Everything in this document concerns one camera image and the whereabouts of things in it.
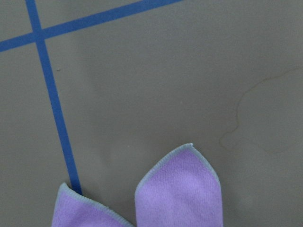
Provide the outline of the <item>purple microfiber cloth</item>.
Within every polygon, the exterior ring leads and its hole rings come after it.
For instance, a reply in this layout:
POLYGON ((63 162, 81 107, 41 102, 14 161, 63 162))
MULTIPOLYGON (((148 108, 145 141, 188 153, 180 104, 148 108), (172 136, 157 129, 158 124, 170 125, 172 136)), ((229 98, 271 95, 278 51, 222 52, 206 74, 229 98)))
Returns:
MULTIPOLYGON (((136 187, 134 202, 138 227, 223 226, 218 175, 191 143, 168 153, 143 177, 136 187)), ((52 226, 128 227, 130 222, 63 183, 52 226)))

